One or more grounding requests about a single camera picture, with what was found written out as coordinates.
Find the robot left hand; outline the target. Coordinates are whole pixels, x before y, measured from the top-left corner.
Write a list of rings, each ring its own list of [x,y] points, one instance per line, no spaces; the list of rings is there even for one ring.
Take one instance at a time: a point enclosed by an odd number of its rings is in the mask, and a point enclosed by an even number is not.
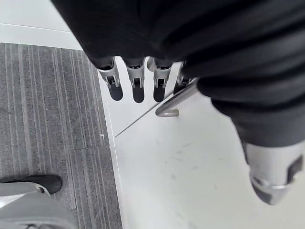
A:
[[[106,82],[123,97],[123,59],[135,102],[144,99],[144,63],[164,99],[193,91],[230,117],[257,196],[275,205],[303,170],[305,3],[302,0],[55,0],[53,5]]]

